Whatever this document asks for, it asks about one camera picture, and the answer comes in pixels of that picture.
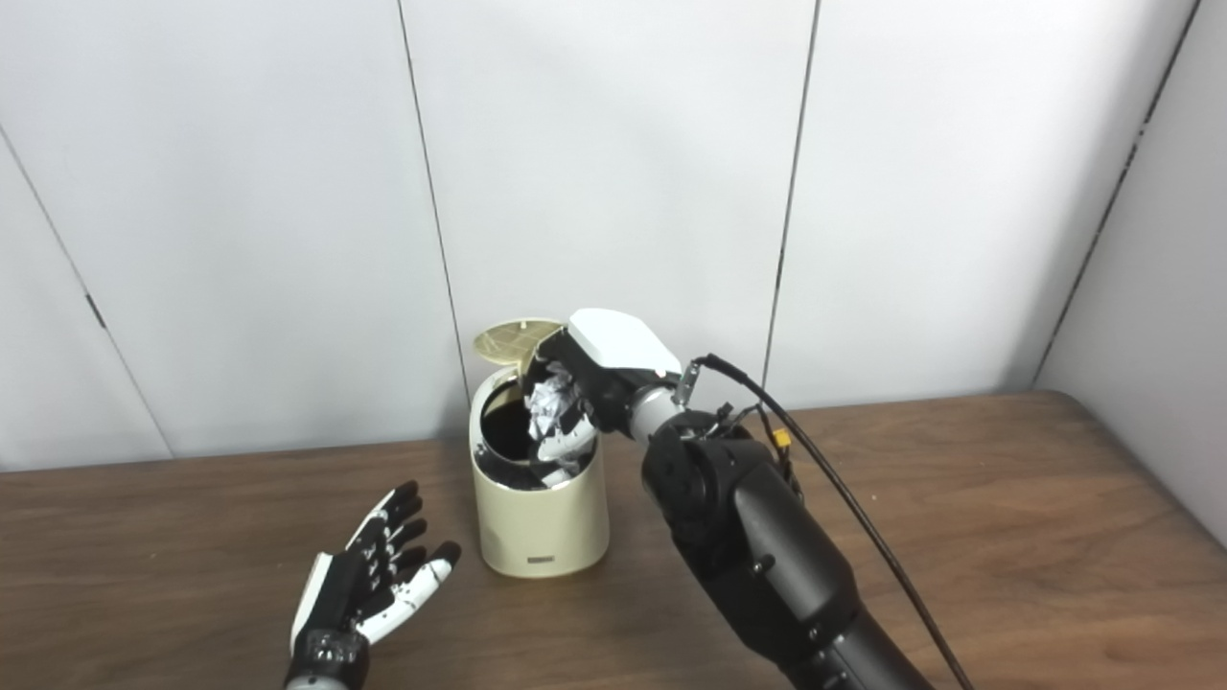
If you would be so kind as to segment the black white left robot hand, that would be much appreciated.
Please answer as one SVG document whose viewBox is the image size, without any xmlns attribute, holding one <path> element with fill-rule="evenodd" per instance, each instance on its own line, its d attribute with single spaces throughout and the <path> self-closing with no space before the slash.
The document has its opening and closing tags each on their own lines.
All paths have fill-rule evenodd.
<svg viewBox="0 0 1227 690">
<path fill-rule="evenodd" d="M 290 625 L 285 689 L 362 689 L 372 648 L 440 589 L 463 550 L 428 550 L 415 480 L 389 491 L 337 552 L 318 552 Z"/>
</svg>

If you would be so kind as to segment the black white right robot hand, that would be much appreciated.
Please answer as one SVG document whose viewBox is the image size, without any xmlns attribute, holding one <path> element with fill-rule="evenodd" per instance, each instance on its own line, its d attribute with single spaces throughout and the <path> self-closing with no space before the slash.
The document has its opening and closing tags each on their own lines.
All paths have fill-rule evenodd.
<svg viewBox="0 0 1227 690">
<path fill-rule="evenodd" d="M 578 471 L 601 435 L 648 449 L 683 413 L 683 367 L 644 320 L 617 309 L 578 309 L 521 359 L 529 458 Z"/>
</svg>

